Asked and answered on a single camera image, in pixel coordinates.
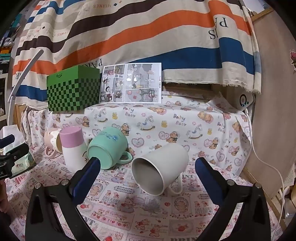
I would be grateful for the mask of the tissue pack with tissue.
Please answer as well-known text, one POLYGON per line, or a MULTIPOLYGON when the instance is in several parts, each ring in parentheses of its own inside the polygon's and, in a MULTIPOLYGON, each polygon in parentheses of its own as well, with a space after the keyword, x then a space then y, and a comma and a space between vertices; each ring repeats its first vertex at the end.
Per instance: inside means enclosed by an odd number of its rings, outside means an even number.
POLYGON ((1 150, 1 180, 16 177, 37 164, 17 125, 1 129, 1 150))

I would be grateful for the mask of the wooden board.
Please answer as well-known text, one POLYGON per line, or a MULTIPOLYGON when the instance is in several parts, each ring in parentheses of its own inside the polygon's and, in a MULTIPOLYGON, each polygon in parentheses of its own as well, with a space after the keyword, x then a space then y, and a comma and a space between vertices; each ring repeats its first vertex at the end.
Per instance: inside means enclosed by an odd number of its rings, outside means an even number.
POLYGON ((290 52, 295 39, 277 12, 254 22, 261 59, 261 94, 252 130, 255 152, 245 165, 272 198, 295 162, 295 69, 290 52))

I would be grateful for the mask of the striped fabric backdrop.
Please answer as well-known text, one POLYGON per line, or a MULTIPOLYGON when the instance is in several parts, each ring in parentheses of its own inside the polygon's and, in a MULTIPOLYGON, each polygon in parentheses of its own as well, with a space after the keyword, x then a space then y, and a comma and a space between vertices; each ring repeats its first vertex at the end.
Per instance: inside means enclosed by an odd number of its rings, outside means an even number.
POLYGON ((258 42, 243 1, 40 1, 16 50, 12 81, 34 64, 16 103, 47 107, 46 79, 76 65, 159 62, 163 81, 261 91, 258 42))

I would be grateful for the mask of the green checkered box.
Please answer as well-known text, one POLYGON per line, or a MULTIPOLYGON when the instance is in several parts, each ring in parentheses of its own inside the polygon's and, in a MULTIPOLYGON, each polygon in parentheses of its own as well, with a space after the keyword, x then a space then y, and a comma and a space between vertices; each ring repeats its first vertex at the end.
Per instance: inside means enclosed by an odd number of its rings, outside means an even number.
POLYGON ((100 70, 73 66, 47 76, 50 111, 79 111, 99 103, 100 70))

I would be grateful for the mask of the cartoon print tablecloth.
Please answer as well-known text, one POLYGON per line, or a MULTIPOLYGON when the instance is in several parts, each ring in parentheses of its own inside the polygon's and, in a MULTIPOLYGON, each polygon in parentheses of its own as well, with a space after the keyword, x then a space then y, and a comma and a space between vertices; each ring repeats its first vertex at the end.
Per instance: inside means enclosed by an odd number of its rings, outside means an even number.
POLYGON ((194 164, 203 157, 224 178, 246 185, 239 173, 252 149, 247 116, 223 97, 211 101, 164 95, 162 103, 102 103, 80 113, 54 113, 26 108, 22 132, 36 166, 6 181, 11 205, 11 230, 25 239, 29 199, 37 183, 58 184, 71 173, 61 155, 45 156, 44 136, 49 128, 78 126, 86 142, 111 126, 128 140, 128 151, 141 157, 169 143, 183 146, 189 155, 182 174, 183 192, 159 197, 142 191, 130 166, 102 171, 86 200, 78 206, 100 240, 196 240, 218 210, 199 180, 194 164))

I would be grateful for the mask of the white round speaker device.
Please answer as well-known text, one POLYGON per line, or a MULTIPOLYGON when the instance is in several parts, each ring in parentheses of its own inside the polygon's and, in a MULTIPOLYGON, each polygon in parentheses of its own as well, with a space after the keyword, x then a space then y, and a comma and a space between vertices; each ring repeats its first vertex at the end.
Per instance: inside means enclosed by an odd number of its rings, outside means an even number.
POLYGON ((244 92, 240 94, 238 109, 244 111, 248 106, 250 106, 255 100, 254 94, 251 92, 244 92))

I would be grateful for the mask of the cartoon picture card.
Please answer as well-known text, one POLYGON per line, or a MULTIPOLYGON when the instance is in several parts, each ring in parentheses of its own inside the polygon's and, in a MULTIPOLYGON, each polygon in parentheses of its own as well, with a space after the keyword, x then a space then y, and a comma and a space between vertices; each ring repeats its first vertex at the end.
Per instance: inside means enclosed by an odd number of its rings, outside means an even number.
POLYGON ((128 63, 103 68, 100 103, 161 103, 162 64, 128 63))

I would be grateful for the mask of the mint green mug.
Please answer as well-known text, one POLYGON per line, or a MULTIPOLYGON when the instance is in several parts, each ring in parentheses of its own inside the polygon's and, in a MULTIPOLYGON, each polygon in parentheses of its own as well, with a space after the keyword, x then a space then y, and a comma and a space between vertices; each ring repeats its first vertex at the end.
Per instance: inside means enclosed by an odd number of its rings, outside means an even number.
POLYGON ((126 136, 117 128, 107 127, 88 145, 88 158, 97 158, 101 169, 107 170, 116 164, 127 164, 133 156, 127 151, 126 136))

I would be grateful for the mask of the pink drip-pattern mug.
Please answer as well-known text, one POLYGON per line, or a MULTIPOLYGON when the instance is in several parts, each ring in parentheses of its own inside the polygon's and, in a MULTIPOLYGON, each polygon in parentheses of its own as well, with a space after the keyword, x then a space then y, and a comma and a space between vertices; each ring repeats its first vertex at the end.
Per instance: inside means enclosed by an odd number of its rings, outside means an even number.
POLYGON ((55 158, 58 154, 62 154, 62 145, 60 139, 61 128, 49 128, 44 135, 44 143, 46 146, 45 156, 49 159, 55 158))

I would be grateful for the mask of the pink and white tall mug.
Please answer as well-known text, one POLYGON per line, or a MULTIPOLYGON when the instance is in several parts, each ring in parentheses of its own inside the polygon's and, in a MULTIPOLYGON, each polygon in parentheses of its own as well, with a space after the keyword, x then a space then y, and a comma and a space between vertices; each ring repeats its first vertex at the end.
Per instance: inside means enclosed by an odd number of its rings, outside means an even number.
POLYGON ((72 173, 83 169, 89 161, 82 128, 70 126, 59 133, 66 167, 72 173))

